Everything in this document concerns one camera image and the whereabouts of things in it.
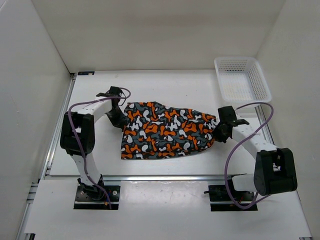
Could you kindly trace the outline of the orange camouflage shorts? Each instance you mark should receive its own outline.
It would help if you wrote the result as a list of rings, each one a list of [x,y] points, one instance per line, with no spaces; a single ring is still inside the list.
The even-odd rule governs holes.
[[[156,101],[130,102],[121,140],[123,160],[184,157],[210,148],[217,126],[214,115]]]

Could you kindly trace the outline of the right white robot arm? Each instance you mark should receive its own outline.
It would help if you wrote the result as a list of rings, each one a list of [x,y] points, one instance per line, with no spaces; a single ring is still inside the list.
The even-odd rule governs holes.
[[[219,123],[213,137],[219,143],[231,138],[254,158],[253,174],[240,174],[231,178],[224,193],[230,200],[238,199],[244,191],[268,196],[294,192],[298,188],[293,152],[289,148],[279,148],[267,142],[255,132],[250,123],[241,119],[232,106],[218,109]]]

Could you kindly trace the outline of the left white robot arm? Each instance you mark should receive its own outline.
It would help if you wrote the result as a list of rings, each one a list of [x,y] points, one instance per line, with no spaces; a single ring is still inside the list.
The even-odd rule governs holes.
[[[102,117],[108,117],[113,127],[122,130],[127,120],[120,106],[130,96],[128,89],[111,86],[108,91],[98,93],[94,100],[74,103],[63,116],[60,147],[75,162],[82,191],[94,201],[110,200],[93,156],[95,123]]]

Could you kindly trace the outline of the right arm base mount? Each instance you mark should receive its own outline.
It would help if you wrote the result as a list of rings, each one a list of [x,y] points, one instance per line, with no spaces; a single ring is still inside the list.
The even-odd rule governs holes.
[[[235,201],[243,207],[248,206],[253,200],[255,194],[251,191],[236,191],[231,179],[228,180],[230,192]],[[211,212],[254,212],[258,211],[257,205],[248,209],[237,207],[230,199],[226,186],[222,183],[209,184],[208,189],[203,192],[209,196]]]

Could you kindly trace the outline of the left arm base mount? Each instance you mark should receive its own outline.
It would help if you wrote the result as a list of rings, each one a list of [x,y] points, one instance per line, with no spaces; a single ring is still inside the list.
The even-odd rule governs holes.
[[[102,191],[95,185],[82,183],[77,179],[78,186],[74,198],[73,208],[75,210],[118,210],[120,202],[120,185],[105,185],[100,177],[98,185],[104,188]]]

